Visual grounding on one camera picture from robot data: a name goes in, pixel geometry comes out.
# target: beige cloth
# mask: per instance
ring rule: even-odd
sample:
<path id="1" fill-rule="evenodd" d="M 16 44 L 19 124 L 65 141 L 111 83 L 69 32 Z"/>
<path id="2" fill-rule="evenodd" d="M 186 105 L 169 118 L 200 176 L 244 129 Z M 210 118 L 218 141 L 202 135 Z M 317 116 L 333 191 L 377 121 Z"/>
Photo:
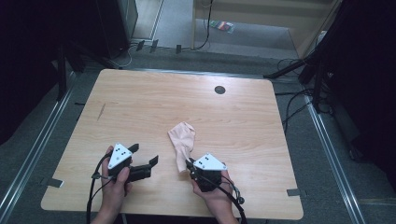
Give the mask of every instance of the beige cloth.
<path id="1" fill-rule="evenodd" d="M 187 170 L 186 160 L 190 160 L 190 153 L 194 147 L 195 130 L 186 122 L 180 122 L 168 132 L 176 152 L 176 163 L 179 172 Z"/>

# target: person's right hand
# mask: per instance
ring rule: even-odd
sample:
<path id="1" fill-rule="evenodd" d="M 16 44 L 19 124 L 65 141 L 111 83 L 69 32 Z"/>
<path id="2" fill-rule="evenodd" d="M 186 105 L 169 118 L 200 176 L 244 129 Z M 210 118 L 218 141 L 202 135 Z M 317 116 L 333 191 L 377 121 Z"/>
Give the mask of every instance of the person's right hand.
<path id="1" fill-rule="evenodd" d="M 231 180 L 227 171 L 221 171 L 221 175 Z M 220 186 L 233 194 L 233 189 L 231 188 L 229 181 L 224 177 L 221 178 L 222 183 Z M 205 200 L 207 208 L 219 224 L 238 223 L 236 218 L 233 216 L 233 204 L 224 192 L 219 189 L 214 189 L 209 192 L 201 192 L 195 180 L 192 180 L 191 183 L 193 187 L 192 191 Z"/>

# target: pink cloth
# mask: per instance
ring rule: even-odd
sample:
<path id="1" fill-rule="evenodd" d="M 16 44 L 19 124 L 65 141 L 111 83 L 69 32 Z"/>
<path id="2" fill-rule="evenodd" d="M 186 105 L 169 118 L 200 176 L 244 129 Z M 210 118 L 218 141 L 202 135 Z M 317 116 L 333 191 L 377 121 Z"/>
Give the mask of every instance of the pink cloth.
<path id="1" fill-rule="evenodd" d="M 168 132 L 176 152 L 176 163 L 179 172 L 187 170 L 186 160 L 190 160 L 190 153 L 194 147 L 195 130 L 186 122 L 180 122 Z"/>

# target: gray carpet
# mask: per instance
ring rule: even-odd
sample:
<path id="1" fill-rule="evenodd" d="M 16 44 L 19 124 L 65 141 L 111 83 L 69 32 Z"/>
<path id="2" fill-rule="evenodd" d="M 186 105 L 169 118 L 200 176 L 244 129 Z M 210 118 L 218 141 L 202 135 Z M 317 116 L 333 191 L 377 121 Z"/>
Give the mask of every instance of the gray carpet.
<path id="1" fill-rule="evenodd" d="M 144 48 L 141 51 L 132 52 L 132 56 L 131 64 L 123 69 L 215 72 L 248 78 L 262 78 L 262 74 L 275 72 L 278 62 L 275 59 L 197 51 L 183 51 L 181 54 L 175 54 L 174 49 L 157 49 L 156 52 L 150 54 L 149 49 Z M 118 60 L 120 63 L 128 62 L 129 56 L 124 54 Z M 52 177 L 83 109 L 81 105 L 75 105 L 75 103 L 87 101 L 94 81 L 103 68 L 91 60 L 86 60 L 86 62 L 86 70 L 78 75 L 78 81 L 68 105 L 9 217 L 8 223 L 82 223 L 85 221 L 84 213 L 50 212 L 41 209 L 40 202 L 46 187 L 40 186 L 38 183 L 43 177 Z M 293 73 L 275 80 L 274 87 L 276 92 L 301 90 L 297 76 Z M 7 186 L 17 174 L 55 103 L 56 94 L 57 88 L 55 87 L 26 118 L 14 136 L 0 146 L 2 158 L 0 168 L 6 171 L 0 178 L 0 195 L 4 195 Z M 276 97 L 282 119 L 285 118 L 286 106 L 290 97 Z M 304 97 L 297 97 L 291 104 L 290 111 L 295 111 L 303 104 Z M 344 140 L 338 132 L 334 120 L 329 115 L 323 115 L 323 118 L 358 198 L 395 198 L 395 193 L 391 190 L 381 171 L 371 163 L 360 164 L 350 160 Z M 307 110 L 303 110 L 290 120 L 286 138 L 298 187 L 307 192 L 307 195 L 302 197 L 304 217 L 299 221 L 250 220 L 249 223 L 351 223 L 344 200 L 319 141 L 318 133 Z M 396 218 L 396 206 L 391 204 L 367 203 L 362 206 L 362 210 L 368 223 L 393 223 Z M 192 223 L 192 219 L 175 219 L 174 217 L 129 216 L 128 219 L 134 223 L 178 223 L 179 221 L 180 223 Z"/>

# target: white triangular device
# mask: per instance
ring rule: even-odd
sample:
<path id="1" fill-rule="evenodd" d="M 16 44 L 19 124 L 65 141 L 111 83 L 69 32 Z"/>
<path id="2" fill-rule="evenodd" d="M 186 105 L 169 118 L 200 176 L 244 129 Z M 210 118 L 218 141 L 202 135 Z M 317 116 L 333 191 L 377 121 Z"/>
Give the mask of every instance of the white triangular device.
<path id="1" fill-rule="evenodd" d="M 201 159 L 194 162 L 194 166 L 201 170 L 207 171 L 222 171 L 227 170 L 227 166 L 216 159 L 212 154 L 206 153 Z"/>
<path id="2" fill-rule="evenodd" d="M 114 146 L 113 154 L 111 154 L 110 162 L 108 163 L 107 168 L 111 170 L 129 157 L 132 157 L 132 154 L 133 153 L 128 148 L 121 145 L 120 143 L 117 143 Z"/>

